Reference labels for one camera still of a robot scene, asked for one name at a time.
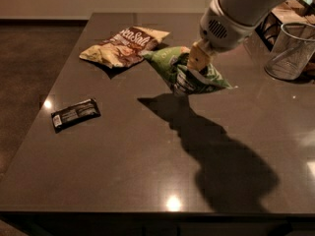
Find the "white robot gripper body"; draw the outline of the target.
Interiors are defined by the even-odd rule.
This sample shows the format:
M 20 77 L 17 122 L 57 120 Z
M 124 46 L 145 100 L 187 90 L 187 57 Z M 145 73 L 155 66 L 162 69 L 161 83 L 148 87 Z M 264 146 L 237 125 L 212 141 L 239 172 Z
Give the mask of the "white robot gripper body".
M 219 0 L 212 0 L 200 20 L 198 46 L 206 53 L 226 52 L 237 47 L 254 30 L 230 18 Z

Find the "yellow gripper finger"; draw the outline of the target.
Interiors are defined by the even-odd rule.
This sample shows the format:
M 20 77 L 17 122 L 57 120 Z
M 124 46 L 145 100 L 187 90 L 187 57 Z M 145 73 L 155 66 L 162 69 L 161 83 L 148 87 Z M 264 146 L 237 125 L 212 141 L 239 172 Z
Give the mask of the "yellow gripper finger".
M 214 60 L 214 57 L 214 50 L 204 40 L 196 41 L 190 49 L 187 67 L 201 71 Z

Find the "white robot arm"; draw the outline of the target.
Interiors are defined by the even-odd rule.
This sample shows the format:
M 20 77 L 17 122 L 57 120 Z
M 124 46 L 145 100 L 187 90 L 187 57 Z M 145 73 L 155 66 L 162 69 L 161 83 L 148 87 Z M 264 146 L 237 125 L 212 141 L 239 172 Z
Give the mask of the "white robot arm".
M 285 0 L 212 0 L 200 20 L 200 39 L 193 43 L 187 66 L 203 70 L 221 52 L 237 47 Z

